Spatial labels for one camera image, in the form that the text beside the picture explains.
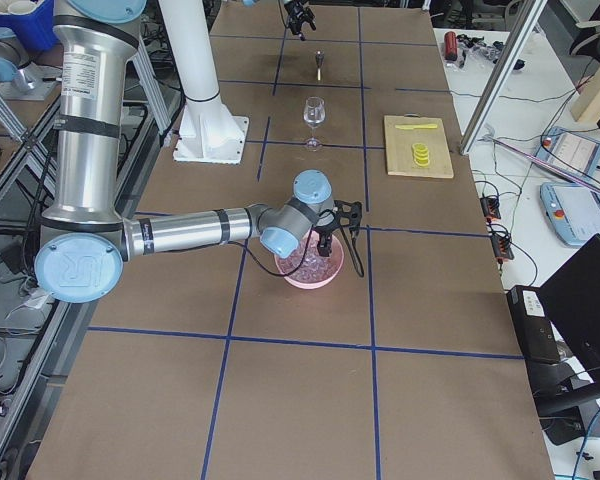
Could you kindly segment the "black box device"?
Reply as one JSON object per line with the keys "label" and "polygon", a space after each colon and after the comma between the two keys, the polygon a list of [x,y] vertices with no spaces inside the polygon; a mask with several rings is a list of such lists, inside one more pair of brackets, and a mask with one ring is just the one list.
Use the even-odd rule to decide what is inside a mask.
{"label": "black box device", "polygon": [[515,285],[506,295],[518,344],[526,360],[558,364],[560,354],[553,328],[537,292],[536,287]]}

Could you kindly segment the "yellow plastic knife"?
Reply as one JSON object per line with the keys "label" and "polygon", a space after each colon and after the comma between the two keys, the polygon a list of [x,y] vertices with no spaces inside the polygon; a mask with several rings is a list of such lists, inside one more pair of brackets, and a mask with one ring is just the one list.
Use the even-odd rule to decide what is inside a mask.
{"label": "yellow plastic knife", "polygon": [[413,131],[413,130],[434,130],[439,126],[436,123],[419,123],[419,124],[396,124],[395,129]]}

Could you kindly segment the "orange black connector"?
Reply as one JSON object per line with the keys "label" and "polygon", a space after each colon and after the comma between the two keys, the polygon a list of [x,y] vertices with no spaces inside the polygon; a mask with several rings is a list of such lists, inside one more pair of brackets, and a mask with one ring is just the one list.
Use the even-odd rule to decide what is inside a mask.
{"label": "orange black connector", "polygon": [[480,198],[480,205],[487,222],[501,219],[500,200],[498,196],[482,196]]}
{"label": "orange black connector", "polygon": [[496,261],[500,264],[513,260],[514,254],[511,245],[511,235],[505,232],[492,232],[490,235],[492,249]]}

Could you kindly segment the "blue storage bin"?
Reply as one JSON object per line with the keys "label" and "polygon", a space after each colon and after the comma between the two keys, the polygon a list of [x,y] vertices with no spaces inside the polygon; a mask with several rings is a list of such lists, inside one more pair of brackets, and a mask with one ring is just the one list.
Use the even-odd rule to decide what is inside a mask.
{"label": "blue storage bin", "polygon": [[0,13],[0,27],[12,30],[27,50],[46,51],[59,42],[53,32],[53,10],[53,1],[39,1],[31,13]]}

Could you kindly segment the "steel cocktail jigger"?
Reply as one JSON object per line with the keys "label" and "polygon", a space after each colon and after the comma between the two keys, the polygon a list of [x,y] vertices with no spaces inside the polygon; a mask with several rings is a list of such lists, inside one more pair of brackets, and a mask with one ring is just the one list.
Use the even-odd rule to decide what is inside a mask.
{"label": "steel cocktail jigger", "polygon": [[321,51],[321,50],[318,50],[318,51],[315,53],[315,63],[316,63],[316,80],[317,80],[318,82],[321,82],[321,81],[322,81],[322,66],[323,66],[323,63],[324,63],[324,58],[325,58],[325,55],[324,55],[324,52],[323,52],[323,51]]}

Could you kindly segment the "black laptop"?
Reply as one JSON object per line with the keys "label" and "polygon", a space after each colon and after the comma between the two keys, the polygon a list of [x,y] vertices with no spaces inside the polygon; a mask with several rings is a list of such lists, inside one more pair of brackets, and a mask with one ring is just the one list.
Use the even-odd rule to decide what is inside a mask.
{"label": "black laptop", "polygon": [[600,235],[547,279],[538,296],[576,358],[600,374]]}

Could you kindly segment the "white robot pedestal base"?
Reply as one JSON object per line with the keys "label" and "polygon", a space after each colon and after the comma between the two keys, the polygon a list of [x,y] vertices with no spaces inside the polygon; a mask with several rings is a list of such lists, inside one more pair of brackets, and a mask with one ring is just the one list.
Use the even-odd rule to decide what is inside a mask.
{"label": "white robot pedestal base", "polygon": [[232,115],[222,101],[204,7],[164,1],[161,9],[185,96],[174,159],[238,164],[249,119]]}

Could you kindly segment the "teach pendant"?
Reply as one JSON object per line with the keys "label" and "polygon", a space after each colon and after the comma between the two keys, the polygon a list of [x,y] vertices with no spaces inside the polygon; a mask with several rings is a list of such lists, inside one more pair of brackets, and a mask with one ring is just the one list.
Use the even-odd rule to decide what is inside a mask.
{"label": "teach pendant", "polygon": [[536,157],[573,175],[592,177],[600,161],[600,141],[554,126],[542,137]]}
{"label": "teach pendant", "polygon": [[580,247],[600,235],[600,195],[566,183],[543,183],[540,199],[557,236],[568,246]]}

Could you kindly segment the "bamboo cutting board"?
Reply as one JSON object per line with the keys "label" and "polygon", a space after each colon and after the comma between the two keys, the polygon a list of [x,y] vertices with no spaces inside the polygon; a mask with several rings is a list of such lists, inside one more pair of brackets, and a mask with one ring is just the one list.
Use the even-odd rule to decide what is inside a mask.
{"label": "bamboo cutting board", "polygon": [[454,171],[440,118],[384,116],[389,175],[452,179]]}

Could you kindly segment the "orange black connector far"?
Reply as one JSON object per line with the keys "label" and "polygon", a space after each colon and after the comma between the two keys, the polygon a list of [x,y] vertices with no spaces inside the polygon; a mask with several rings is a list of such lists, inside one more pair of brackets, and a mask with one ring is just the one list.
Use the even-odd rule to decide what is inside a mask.
{"label": "orange black connector far", "polygon": [[498,196],[482,196],[480,198],[480,205],[487,222],[501,219],[500,200]]}

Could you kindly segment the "orange black connector near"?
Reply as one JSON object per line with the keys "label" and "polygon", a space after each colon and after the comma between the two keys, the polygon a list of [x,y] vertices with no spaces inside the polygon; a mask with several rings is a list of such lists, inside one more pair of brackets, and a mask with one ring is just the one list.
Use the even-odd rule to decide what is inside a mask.
{"label": "orange black connector near", "polygon": [[513,260],[514,254],[511,245],[511,235],[505,232],[492,232],[490,235],[492,249],[496,261],[500,264]]}

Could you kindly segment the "teach pendant near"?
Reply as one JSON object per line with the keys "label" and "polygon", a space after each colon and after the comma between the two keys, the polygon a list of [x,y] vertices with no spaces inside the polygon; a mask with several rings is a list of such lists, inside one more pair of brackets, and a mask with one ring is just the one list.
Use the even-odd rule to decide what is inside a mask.
{"label": "teach pendant near", "polygon": [[568,246],[580,247],[600,235],[600,195],[566,183],[543,183],[540,199],[557,236]]}

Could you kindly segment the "aluminium frame post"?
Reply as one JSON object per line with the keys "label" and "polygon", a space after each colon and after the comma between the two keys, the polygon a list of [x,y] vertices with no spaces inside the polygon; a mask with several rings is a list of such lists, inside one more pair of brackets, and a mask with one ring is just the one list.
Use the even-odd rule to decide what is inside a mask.
{"label": "aluminium frame post", "polygon": [[459,146],[462,155],[468,155],[473,147],[490,110],[494,106],[506,80],[513,71],[531,32],[547,4],[547,0],[524,1],[520,13],[509,36],[498,62],[487,81],[476,109],[465,130]]}

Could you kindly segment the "red cylinder can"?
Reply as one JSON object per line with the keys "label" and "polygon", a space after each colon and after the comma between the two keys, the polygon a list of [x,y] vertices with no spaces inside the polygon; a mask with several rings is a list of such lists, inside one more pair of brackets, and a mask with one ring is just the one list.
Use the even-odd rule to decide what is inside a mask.
{"label": "red cylinder can", "polygon": [[445,60],[455,62],[458,59],[458,42],[456,34],[453,31],[446,32],[443,40]]}

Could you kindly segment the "teach pendant far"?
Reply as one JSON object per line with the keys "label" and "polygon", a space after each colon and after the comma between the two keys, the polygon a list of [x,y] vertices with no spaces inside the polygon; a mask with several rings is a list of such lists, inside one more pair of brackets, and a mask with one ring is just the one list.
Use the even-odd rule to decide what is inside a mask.
{"label": "teach pendant far", "polygon": [[573,175],[592,177],[600,161],[600,141],[554,126],[542,137],[536,157]]}

